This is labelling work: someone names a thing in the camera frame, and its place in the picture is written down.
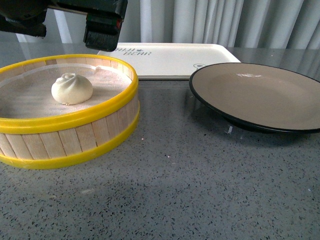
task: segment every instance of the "steamer mesh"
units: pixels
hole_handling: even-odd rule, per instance
[[[51,87],[64,73],[86,77],[93,85],[92,97],[75,105],[56,102]],[[127,75],[107,66],[66,63],[39,67],[0,82],[0,118],[52,117],[84,110],[118,95],[131,82]]]

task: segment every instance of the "yellow rim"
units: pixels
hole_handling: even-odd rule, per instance
[[[40,160],[33,160],[33,159],[18,159],[8,156],[0,155],[0,160],[8,165],[17,167],[17,168],[24,168],[24,169],[58,169],[69,167],[77,164],[84,163],[86,161],[95,159],[110,150],[114,149],[122,142],[124,142],[130,134],[135,130],[138,125],[139,121],[139,112],[140,112],[140,105],[138,107],[138,114],[135,116],[133,122],[119,135],[114,137],[112,140],[92,148],[88,151],[84,151],[78,154],[64,156],[64,157],[57,157],[53,159],[40,159]]]
[[[54,131],[60,131],[64,129],[70,129],[77,126],[85,125],[87,123],[101,119],[109,114],[122,108],[131,99],[134,98],[138,90],[138,76],[135,69],[125,61],[117,58],[94,55],[94,54],[68,54],[68,55],[57,55],[47,56],[27,61],[18,62],[9,66],[0,68],[0,73],[12,70],[17,67],[21,67],[28,64],[37,62],[44,62],[47,60],[55,59],[68,59],[68,58],[95,58],[105,59],[118,62],[128,67],[133,72],[132,83],[121,93],[109,99],[108,101],[102,102],[90,108],[50,117],[39,117],[39,118],[0,118],[0,132],[4,134],[39,134],[48,133]]]

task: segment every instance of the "beige plate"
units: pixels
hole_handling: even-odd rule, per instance
[[[320,83],[304,75],[250,63],[220,63],[189,82],[205,105],[243,127],[284,133],[320,132]]]

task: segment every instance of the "white bun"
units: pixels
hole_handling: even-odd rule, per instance
[[[51,94],[60,104],[73,105],[91,98],[94,88],[84,76],[65,73],[52,85]]]

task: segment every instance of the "gray countertop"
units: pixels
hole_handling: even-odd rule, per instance
[[[228,50],[320,80],[319,50]],[[0,67],[97,52],[0,42]],[[320,134],[227,133],[185,80],[140,81],[139,100],[137,129],[101,157],[53,170],[0,163],[0,238],[319,239]]]

